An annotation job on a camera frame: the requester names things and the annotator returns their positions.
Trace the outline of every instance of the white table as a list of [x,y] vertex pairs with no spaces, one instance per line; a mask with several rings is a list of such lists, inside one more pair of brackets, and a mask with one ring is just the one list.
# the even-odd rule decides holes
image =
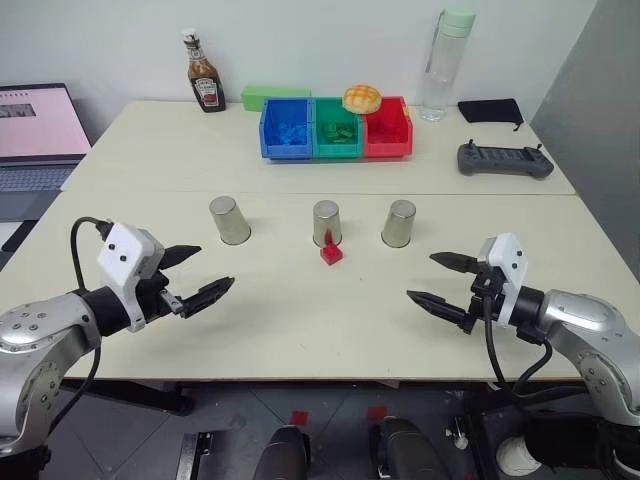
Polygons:
[[129,104],[76,168],[66,191],[146,190],[360,194],[574,194],[556,165],[544,180],[461,175],[456,152],[478,145],[535,147],[529,125],[467,123],[453,108],[421,120],[411,108],[413,155],[395,162],[274,164],[260,156],[260,114],[240,104],[204,114],[195,102]]
[[[244,244],[220,242],[208,211],[212,198],[233,195],[253,228]],[[183,320],[162,318],[141,332],[105,339],[98,372],[131,379],[489,379],[483,326],[466,336],[416,306],[405,290],[427,290],[465,308],[473,276],[427,259],[437,251],[477,254],[485,238],[518,235],[530,260],[525,284],[600,296],[640,331],[640,288],[606,235],[576,196],[404,196],[417,206],[411,243],[380,240],[388,195],[332,195],[341,208],[345,258],[332,267],[312,236],[312,206],[324,195],[237,192],[65,192],[3,272],[0,310],[75,288],[69,227],[81,215],[111,217],[152,232],[164,245],[203,251],[167,271],[170,289],[190,295],[223,275],[236,283],[213,307]],[[80,232],[89,287],[97,287],[100,242]],[[497,329],[508,377],[541,349]],[[90,356],[70,372],[84,376]],[[555,355],[537,378],[574,378]]]

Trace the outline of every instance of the green plastic bin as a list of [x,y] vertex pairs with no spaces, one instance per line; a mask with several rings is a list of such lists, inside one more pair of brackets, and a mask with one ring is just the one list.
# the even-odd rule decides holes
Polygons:
[[[362,156],[362,119],[342,108],[340,97],[311,99],[311,122],[314,158],[357,158]],[[353,126],[353,138],[346,143],[331,143],[324,131],[325,124]]]

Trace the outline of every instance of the ketchup bottle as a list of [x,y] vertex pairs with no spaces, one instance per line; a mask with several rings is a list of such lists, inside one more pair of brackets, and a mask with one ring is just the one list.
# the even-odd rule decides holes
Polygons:
[[226,108],[220,75],[200,47],[200,39],[193,28],[182,31],[189,54],[189,81],[193,93],[204,112],[221,112]]

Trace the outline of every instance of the clear plastic bottle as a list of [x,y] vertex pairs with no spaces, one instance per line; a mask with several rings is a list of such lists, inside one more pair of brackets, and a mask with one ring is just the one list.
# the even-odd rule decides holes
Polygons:
[[451,87],[475,18],[473,12],[453,8],[440,14],[422,85],[420,116],[425,120],[440,120],[449,106]]

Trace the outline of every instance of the stainless steel cup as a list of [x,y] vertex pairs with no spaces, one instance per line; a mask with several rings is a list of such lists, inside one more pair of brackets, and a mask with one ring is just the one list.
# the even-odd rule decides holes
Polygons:
[[411,229],[416,217],[416,206],[408,200],[391,204],[382,230],[382,241],[393,248],[402,248],[411,240]]
[[242,216],[236,201],[228,196],[214,198],[209,205],[220,239],[228,245],[239,245],[251,236],[251,227]]
[[335,202],[322,200],[313,206],[313,241],[321,248],[342,241],[340,213]]

